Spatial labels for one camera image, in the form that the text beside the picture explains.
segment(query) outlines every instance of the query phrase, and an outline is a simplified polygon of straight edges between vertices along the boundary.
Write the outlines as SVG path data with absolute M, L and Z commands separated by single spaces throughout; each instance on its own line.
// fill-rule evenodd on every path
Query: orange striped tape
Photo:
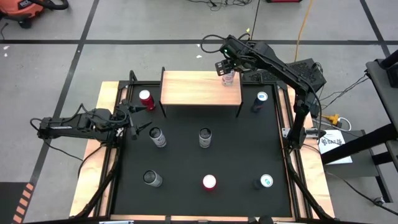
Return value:
M 27 183 L 24 191 L 22 192 L 21 199 L 19 199 L 19 204 L 17 206 L 16 212 L 13 218 L 13 224 L 19 224 L 24 221 L 27 207 L 30 202 L 30 198 L 33 194 L 34 186 L 31 183 Z

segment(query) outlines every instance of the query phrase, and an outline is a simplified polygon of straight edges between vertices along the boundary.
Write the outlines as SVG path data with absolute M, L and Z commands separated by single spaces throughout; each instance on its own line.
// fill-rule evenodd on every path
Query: gray concrete floor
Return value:
M 8 22 L 6 40 L 79 40 L 94 0 L 69 0 L 67 11 L 47 11 L 29 30 Z M 398 40 L 396 0 L 366 0 L 384 40 Z M 300 4 L 260 2 L 255 39 L 295 40 L 309 0 Z M 257 0 L 244 7 L 212 12 L 206 4 L 183 0 L 99 0 L 87 39 L 183 40 L 207 34 L 240 35 L 252 30 Z M 359 0 L 316 0 L 303 40 L 377 40 Z M 28 182 L 42 141 L 29 119 L 53 115 L 74 57 L 74 44 L 0 44 L 0 182 Z M 294 59 L 294 45 L 272 45 L 285 62 Z M 397 45 L 388 46 L 390 52 Z M 213 70 L 220 54 L 206 54 L 196 44 L 86 44 L 70 85 L 61 116 L 80 103 L 95 106 L 102 81 L 125 80 L 133 69 L 140 80 L 159 80 L 160 69 Z M 298 59 L 313 58 L 324 69 L 323 96 L 340 91 L 364 75 L 365 63 L 385 57 L 380 45 L 301 45 Z M 325 114 L 348 118 L 353 129 L 372 131 L 389 122 L 371 82 L 365 82 L 333 103 Z M 82 157 L 86 140 L 60 138 L 52 142 Z M 375 153 L 385 151 L 380 146 Z M 25 222 L 67 218 L 76 187 L 79 161 L 49 151 Z M 393 200 L 398 201 L 398 174 L 392 164 L 381 167 Z M 344 183 L 327 177 L 336 217 L 352 222 L 397 223 L 397 218 L 356 195 Z M 381 195 L 374 178 L 349 180 L 370 197 Z M 398 210 L 398 203 L 389 208 Z

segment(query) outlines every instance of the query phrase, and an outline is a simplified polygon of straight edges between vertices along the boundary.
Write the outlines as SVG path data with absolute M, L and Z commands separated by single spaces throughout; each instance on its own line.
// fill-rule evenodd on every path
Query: blue can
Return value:
M 262 105 L 268 99 L 267 93 L 263 91 L 257 93 L 257 97 L 254 100 L 253 106 L 251 107 L 251 111 L 258 113 L 262 109 Z

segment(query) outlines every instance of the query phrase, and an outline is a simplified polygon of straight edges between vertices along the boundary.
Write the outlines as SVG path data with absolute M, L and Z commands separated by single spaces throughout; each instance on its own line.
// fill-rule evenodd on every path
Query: wooden table frame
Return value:
M 158 85 L 159 82 L 137 82 L 146 85 Z M 129 82 L 103 82 L 98 97 L 97 108 L 107 108 L 111 112 L 114 107 L 126 96 L 132 95 L 132 88 L 126 88 Z M 277 111 L 278 124 L 280 127 L 288 128 L 291 126 L 294 113 L 292 106 L 294 104 L 295 92 L 292 88 L 287 87 L 286 90 L 279 88 L 275 91 L 277 97 L 275 100 L 280 106 Z M 312 120 L 310 115 L 305 120 L 305 127 L 312 127 Z M 318 148 L 317 142 L 314 139 L 306 139 L 305 144 Z M 100 143 L 97 140 L 88 140 L 85 157 L 94 151 Z M 72 203 L 70 215 L 76 215 L 80 212 L 86 203 L 92 198 L 93 194 L 98 189 L 99 184 L 106 177 L 106 174 L 111 170 L 116 156 L 117 150 L 103 147 L 90 159 L 88 159 L 80 172 L 75 196 Z M 324 211 L 330 216 L 334 217 L 333 207 L 331 204 L 328 186 L 323 171 L 322 160 L 319 153 L 315 152 L 307 146 L 298 152 L 290 154 L 292 164 L 300 178 L 306 183 L 307 189 L 311 192 L 315 200 L 322 206 Z M 278 218 L 274 217 L 274 221 L 287 222 L 295 221 L 297 217 L 300 218 L 316 218 L 315 212 L 309 208 L 304 201 L 303 195 L 297 185 L 288 178 L 290 201 L 292 209 L 292 217 Z M 110 214 L 109 202 L 112 201 L 112 191 L 114 182 L 112 181 L 103 193 L 102 198 L 98 202 L 96 208 L 90 213 L 90 216 L 107 216 Z M 165 215 L 111 215 L 112 220 L 153 220 L 164 221 L 170 219 L 171 221 L 195 221 L 195 220 L 209 220 L 209 221 L 231 221 L 231 222 L 247 222 L 248 217 L 187 217 L 187 216 L 171 216 Z

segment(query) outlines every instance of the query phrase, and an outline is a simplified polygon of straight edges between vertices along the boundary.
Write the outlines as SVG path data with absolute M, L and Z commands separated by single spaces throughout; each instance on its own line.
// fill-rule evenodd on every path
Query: can lid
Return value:
M 268 95 L 265 92 L 259 92 L 257 93 L 257 99 L 261 100 L 261 101 L 266 101 L 268 99 Z
M 142 90 L 141 92 L 139 92 L 139 98 L 142 100 L 146 100 L 150 97 L 150 93 L 148 90 Z
M 161 133 L 162 133 L 162 131 L 160 130 L 160 128 L 151 128 L 149 130 L 149 136 L 152 138 L 159 137 Z
M 272 184 L 274 183 L 274 179 L 272 179 L 272 177 L 268 174 L 264 174 L 261 176 L 260 178 L 260 183 L 264 186 L 264 187 L 270 187 L 272 186 Z
M 206 187 L 206 188 L 212 188 L 212 187 L 214 187 L 215 185 L 216 185 L 216 177 L 214 177 L 213 175 L 206 175 L 204 178 L 203 178 L 203 185 Z
M 208 138 L 210 138 L 210 136 L 211 136 L 211 131 L 210 131 L 210 129 L 208 129 L 208 128 L 202 128 L 202 129 L 199 131 L 199 135 L 200 135 L 200 137 L 203 138 L 203 139 L 208 139 Z
M 147 172 L 145 172 L 144 174 L 144 182 L 147 184 L 153 183 L 153 181 L 155 181 L 156 179 L 156 174 L 154 171 L 152 170 L 148 170 Z

